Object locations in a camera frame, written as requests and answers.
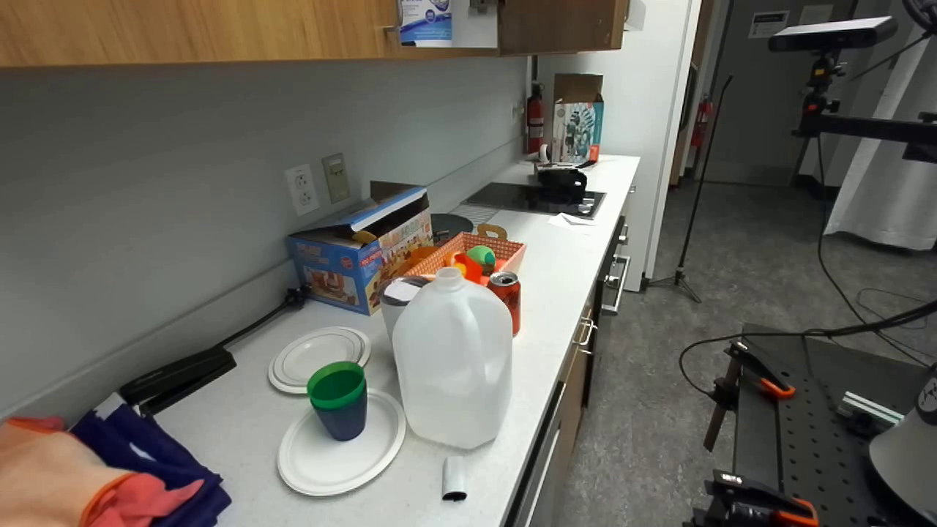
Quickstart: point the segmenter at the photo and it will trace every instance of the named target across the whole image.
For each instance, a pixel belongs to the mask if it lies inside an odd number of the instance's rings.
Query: blue cloth
[[[207,471],[188,449],[182,449],[157,423],[136,417],[128,405],[120,405],[111,417],[84,414],[72,426],[72,436],[82,440],[103,464],[128,471],[145,471],[167,483],[167,490],[202,481],[202,490],[183,502],[173,515],[154,521],[157,527],[217,525],[217,515],[231,503],[221,490],[221,477]]]

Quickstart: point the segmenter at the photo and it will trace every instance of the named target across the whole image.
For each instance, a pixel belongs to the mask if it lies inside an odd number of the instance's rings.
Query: tripod
[[[698,200],[701,200],[701,187],[704,187],[704,168],[709,168],[709,156],[712,156],[712,145],[713,145],[713,132],[720,127],[720,113],[722,113],[722,101],[726,101],[726,91],[732,86],[732,77],[722,82],[720,89],[720,98],[713,101],[713,118],[712,118],[712,132],[704,135],[704,152],[701,152],[701,161],[698,161],[698,183],[697,183],[697,193],[693,193],[693,205],[691,205],[691,221],[687,221],[687,228],[682,236],[682,250],[678,250],[678,262],[675,262],[675,274],[666,277],[666,279],[658,279],[658,282],[647,282],[649,287],[672,287],[678,291],[685,298],[691,298],[693,304],[698,304],[698,296],[685,284],[685,256],[691,250],[691,241],[693,241],[693,225],[697,225],[697,211],[698,211]]]

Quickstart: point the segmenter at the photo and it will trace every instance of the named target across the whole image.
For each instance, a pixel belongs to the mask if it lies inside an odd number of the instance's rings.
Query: pink cloth
[[[0,423],[0,525],[142,527],[202,490],[202,481],[167,490],[151,476],[108,468],[56,427],[56,419]]]

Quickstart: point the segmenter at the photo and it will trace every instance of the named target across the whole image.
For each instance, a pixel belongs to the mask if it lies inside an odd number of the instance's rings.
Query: white paper plate
[[[365,367],[371,344],[356,329],[332,325],[293,341],[271,364],[270,383],[287,395],[305,395],[305,383],[324,364],[350,360]]]
[[[369,417],[360,436],[335,443],[306,408],[280,440],[277,471],[299,495],[346,495],[373,481],[401,451],[404,410],[385,392],[369,391]]]

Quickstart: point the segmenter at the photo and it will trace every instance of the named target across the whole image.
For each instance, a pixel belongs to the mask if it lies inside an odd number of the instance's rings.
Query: wooden cabinet
[[[0,0],[0,67],[434,55],[395,23],[395,0]]]
[[[507,525],[513,527],[551,527],[555,525],[555,506],[574,464],[576,436],[584,410],[584,372],[589,372],[589,341],[595,331],[590,304],[578,319],[578,331],[567,350],[561,378],[551,398],[548,423],[540,426],[536,454],[529,461],[523,492],[517,495]]]
[[[627,0],[499,0],[496,45],[508,54],[618,51]]]
[[[398,45],[395,0],[0,0],[0,67],[438,60],[618,48],[627,0],[504,0],[499,45]]]

